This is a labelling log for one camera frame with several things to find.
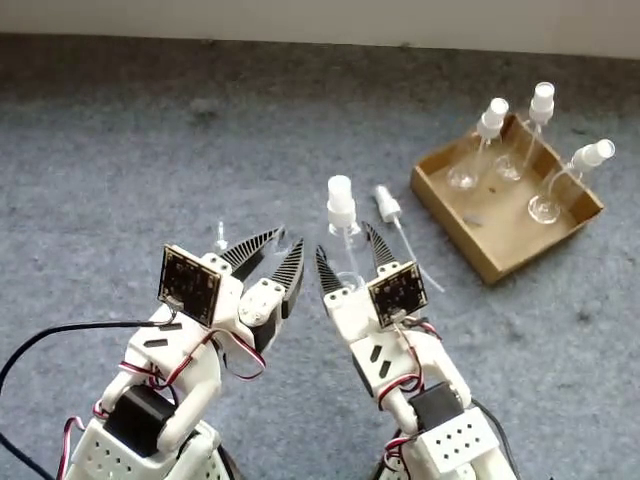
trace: black cable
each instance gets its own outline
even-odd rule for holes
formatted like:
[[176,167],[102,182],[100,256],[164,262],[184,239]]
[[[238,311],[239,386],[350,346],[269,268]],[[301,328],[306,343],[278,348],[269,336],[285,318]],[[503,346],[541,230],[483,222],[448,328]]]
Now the black cable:
[[496,430],[498,430],[498,435],[500,435],[500,440],[502,440],[502,446],[504,447],[504,453],[507,456],[507,461],[509,462],[509,466],[511,467],[511,470],[513,470],[513,473],[516,476],[516,478],[518,480],[521,480],[520,472],[518,471],[518,466],[516,465],[516,461],[513,458],[511,445],[509,444],[509,439],[507,438],[507,432],[504,431],[504,428],[500,424],[500,421],[496,418],[496,416],[493,413],[491,413],[491,411],[487,407],[485,407],[482,403],[480,403],[475,398],[471,399],[471,403],[473,403],[476,407],[482,410],[482,413],[484,413],[489,418],[489,420],[491,420],[491,422],[493,422],[493,424],[495,425]]
[[[33,347],[40,340],[54,335],[56,333],[61,332],[72,332],[76,330],[95,330],[101,328],[140,328],[140,327],[157,327],[158,324],[154,322],[95,322],[95,323],[72,323],[68,325],[60,325],[59,327],[51,327],[45,330],[42,330],[40,333],[37,333],[29,340],[24,342],[13,355],[9,357],[7,363],[4,364],[2,370],[0,370],[0,395],[2,394],[2,387],[4,386],[4,382],[7,379],[7,375],[9,371],[13,368],[16,362],[20,359],[24,353]],[[16,447],[13,443],[9,441],[7,437],[4,436],[2,432],[0,432],[0,445],[5,447],[9,452],[11,452],[18,460],[24,463],[31,470],[36,472],[40,477],[45,480],[55,480],[53,476],[51,476],[47,471],[42,468],[38,463],[29,457],[26,453]]]

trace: white robot part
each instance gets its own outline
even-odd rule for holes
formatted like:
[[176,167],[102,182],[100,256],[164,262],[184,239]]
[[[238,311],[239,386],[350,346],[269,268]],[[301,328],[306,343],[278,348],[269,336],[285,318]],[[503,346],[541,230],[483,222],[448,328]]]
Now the white robot part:
[[[399,268],[402,266],[397,262],[379,266],[378,278],[369,285],[378,284]],[[398,455],[388,459],[397,471],[382,467],[374,479],[516,480],[498,439],[482,411],[473,407],[471,391],[439,337],[409,330],[403,322],[382,328],[372,302],[366,289],[355,293],[335,289],[324,296],[327,313],[349,346],[374,401],[391,413],[402,437],[412,438],[398,447]],[[447,385],[462,413],[421,431],[422,420],[413,400],[410,402],[400,389],[404,379],[419,374]]]
[[[236,469],[230,457],[224,454],[226,460],[222,458],[220,435],[201,419],[220,392],[219,348],[226,352],[231,345],[241,347],[264,368],[264,360],[254,347],[253,331],[240,316],[252,319],[254,325],[264,324],[265,319],[277,320],[275,331],[262,333],[264,346],[273,341],[283,316],[290,314],[295,302],[303,268],[302,239],[274,272],[278,282],[262,279],[246,292],[246,299],[243,282],[232,275],[245,268],[245,262],[273,238],[274,232],[245,241],[224,258],[210,253],[198,259],[178,247],[165,248],[165,261],[168,248],[187,264],[163,268],[162,298],[181,296],[176,305],[187,307],[191,302],[193,310],[185,308],[185,314],[175,313],[163,305],[151,317],[150,323],[155,326],[140,328],[131,337],[121,364],[123,371],[105,389],[99,401],[101,412],[83,434],[64,480],[239,478],[237,472],[229,474]],[[189,276],[185,271],[195,273]],[[170,279],[168,284],[164,283],[166,278]],[[203,278],[207,282],[204,287],[204,282],[197,283]],[[215,293],[211,293],[213,287],[217,288]],[[208,309],[205,312],[212,313],[199,315],[199,297],[194,299],[189,294],[206,288],[208,294],[217,296],[215,301],[203,301]],[[282,311],[285,301],[286,315]],[[178,404],[171,405],[158,394],[163,382],[167,384],[164,387],[182,393]],[[159,433],[145,437],[131,430],[136,427],[129,428],[128,419],[136,415],[146,416],[144,421]]]
[[240,300],[240,321],[248,327],[264,325],[283,298],[282,285],[268,278],[260,279]]

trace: open cardboard box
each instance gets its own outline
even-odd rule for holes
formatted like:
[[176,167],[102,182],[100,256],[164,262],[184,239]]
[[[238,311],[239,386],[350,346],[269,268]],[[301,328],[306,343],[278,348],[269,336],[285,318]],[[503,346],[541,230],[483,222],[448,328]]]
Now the open cardboard box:
[[[524,156],[531,132],[515,115],[509,115],[502,129],[503,148],[515,149]],[[461,194],[447,184],[447,171],[453,160],[457,140],[428,155],[411,174],[411,189],[442,224],[482,279],[493,284],[570,237],[603,210],[598,198],[580,182],[563,175],[554,191],[567,196],[580,193],[570,208],[565,208],[551,225],[536,222],[528,212],[529,200],[550,170],[561,168],[560,156],[547,144],[539,144],[532,169],[518,182],[505,182],[494,172],[488,174],[471,196]],[[465,222],[481,219],[481,225]]]

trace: bottle cap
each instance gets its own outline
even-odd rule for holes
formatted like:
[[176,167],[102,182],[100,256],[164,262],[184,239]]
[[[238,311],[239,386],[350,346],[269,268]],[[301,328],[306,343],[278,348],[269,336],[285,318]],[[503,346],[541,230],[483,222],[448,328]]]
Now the bottle cap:
[[389,189],[384,185],[378,185],[373,190],[373,196],[376,197],[378,211],[384,222],[393,222],[395,217],[400,217],[402,209],[400,204],[389,193]]
[[615,153],[615,145],[611,140],[605,138],[580,148],[573,155],[571,163],[578,171],[586,173],[613,157]]
[[344,175],[335,175],[329,179],[328,187],[329,223],[338,228],[346,228],[356,221],[356,202],[351,193],[351,180]]
[[553,95],[555,87],[549,82],[541,82],[536,89],[529,106],[529,118],[538,125],[546,125],[553,116]]
[[492,139],[500,135],[504,117],[509,111],[509,103],[504,98],[494,98],[487,111],[478,121],[477,130],[484,139]]

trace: wall baseboard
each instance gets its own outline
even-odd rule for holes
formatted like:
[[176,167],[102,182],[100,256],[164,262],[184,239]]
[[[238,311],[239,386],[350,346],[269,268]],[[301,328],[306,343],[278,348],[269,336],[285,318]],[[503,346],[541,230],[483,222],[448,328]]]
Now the wall baseboard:
[[0,31],[640,58],[635,0],[2,0]]

